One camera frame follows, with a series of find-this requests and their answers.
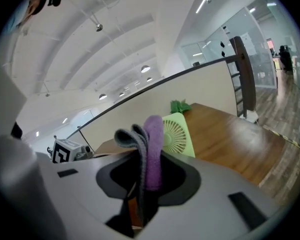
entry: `wood laminate floor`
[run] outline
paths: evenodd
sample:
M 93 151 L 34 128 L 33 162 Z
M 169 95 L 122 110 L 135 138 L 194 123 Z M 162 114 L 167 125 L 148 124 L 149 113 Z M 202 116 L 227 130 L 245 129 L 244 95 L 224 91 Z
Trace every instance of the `wood laminate floor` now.
M 278 89 L 256 88 L 258 123 L 300 142 L 300 90 L 292 75 L 278 70 L 277 78 Z M 281 205 L 292 202 L 300 192 L 300 149 L 286 141 L 280 159 L 259 187 Z

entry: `wooden desk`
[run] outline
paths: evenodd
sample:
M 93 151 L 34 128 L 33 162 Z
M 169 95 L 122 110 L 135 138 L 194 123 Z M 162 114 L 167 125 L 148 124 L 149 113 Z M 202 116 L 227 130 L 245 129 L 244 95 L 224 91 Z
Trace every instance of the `wooden desk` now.
M 234 115 L 194 103 L 185 117 L 195 157 L 231 168 L 258 185 L 282 154 L 285 140 Z M 113 139 L 96 154 L 121 153 Z

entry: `purple towel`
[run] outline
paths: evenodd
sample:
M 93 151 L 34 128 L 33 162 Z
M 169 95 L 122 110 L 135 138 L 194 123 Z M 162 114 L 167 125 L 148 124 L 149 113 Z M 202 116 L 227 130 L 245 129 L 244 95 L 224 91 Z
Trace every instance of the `purple towel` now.
M 149 135 L 146 157 L 145 189 L 157 191 L 162 185 L 161 150 L 164 145 L 164 123 L 159 115 L 151 115 L 143 128 Z

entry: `white ceiling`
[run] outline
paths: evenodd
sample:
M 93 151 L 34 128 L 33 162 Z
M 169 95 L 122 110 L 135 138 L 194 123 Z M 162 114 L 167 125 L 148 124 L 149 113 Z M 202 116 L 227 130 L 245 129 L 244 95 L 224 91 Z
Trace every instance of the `white ceiling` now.
M 159 80 L 193 2 L 61 0 L 4 36 L 0 62 L 27 97 L 17 118 L 23 132 L 113 104 L 136 81 L 126 95 L 148 85 L 148 77 Z M 142 74 L 143 65 L 151 70 Z

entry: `handrail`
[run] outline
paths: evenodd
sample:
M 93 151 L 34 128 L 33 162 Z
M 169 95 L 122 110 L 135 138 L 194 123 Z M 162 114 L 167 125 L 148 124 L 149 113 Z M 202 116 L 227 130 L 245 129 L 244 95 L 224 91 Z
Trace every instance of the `handrail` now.
M 129 101 L 129 100 L 131 100 L 131 99 L 133 99 L 134 97 L 136 97 L 136 96 L 138 96 L 138 95 L 140 95 L 140 94 L 143 94 L 143 93 L 146 92 L 146 91 L 151 90 L 151 89 L 154 88 L 154 87 L 157 87 L 157 86 L 159 86 L 159 85 L 162 85 L 162 84 L 164 84 L 165 82 L 168 82 L 168 81 L 170 81 L 170 80 L 172 80 L 172 79 L 178 78 L 178 77 L 180 77 L 180 76 L 182 76 L 182 75 L 185 75 L 185 74 L 187 74 L 187 73 L 190 73 L 190 72 L 192 72 L 192 71 L 195 71 L 195 70 L 198 70 L 198 69 L 201 69 L 201 68 L 210 66 L 210 65 L 212 65 L 212 64 L 216 64 L 216 63 L 219 63 L 219 62 L 226 62 L 227 64 L 229 64 L 229 63 L 232 63 L 232 62 L 237 61 L 238 59 L 240 59 L 240 60 L 243 59 L 241 54 L 236 54 L 236 55 L 232 55 L 232 56 L 229 56 L 229 57 L 224 57 L 224 58 L 216 59 L 216 60 L 213 60 L 213 61 L 204 63 L 204 64 L 200 64 L 200 65 L 198 65 L 198 66 L 194 66 L 194 67 L 188 68 L 188 69 L 183 70 L 183 71 L 181 71 L 181 72 L 179 72 L 179 73 L 176 73 L 176 74 L 171 75 L 171 76 L 169 76 L 169 77 L 167 77 L 167 78 L 164 78 L 164 79 L 162 79 L 161 81 L 158 81 L 158 82 L 156 82 L 156 83 L 154 83 L 154 84 L 152 84 L 152 85 L 150 85 L 150 86 L 148 86 L 148 87 L 146 87 L 146 88 L 144 88 L 144 89 L 142 89 L 142 90 L 140 90 L 140 91 L 137 91 L 136 93 L 130 95 L 129 97 L 127 97 L 127 98 L 125 98 L 125 99 L 119 101 L 118 103 L 116 103 L 116 104 L 114 104 L 113 106 L 109 107 L 109 108 L 106 109 L 105 111 L 101 112 L 100 114 L 98 114 L 97 116 L 95 116 L 94 118 L 92 118 L 90 121 L 86 122 L 86 123 L 85 123 L 83 126 L 81 126 L 79 129 L 77 129 L 76 131 L 74 131 L 70 136 L 68 136 L 67 139 L 69 139 L 72 135 L 76 134 L 77 132 L 80 132 L 80 129 L 82 129 L 83 127 L 89 125 L 92 121 L 98 119 L 99 117 L 102 117 L 104 114 L 106 114 L 106 113 L 108 113 L 109 111 L 115 109 L 116 107 L 120 106 L 121 104 L 123 104 L 123 103 L 125 103 L 125 102 L 127 102 L 127 101 Z

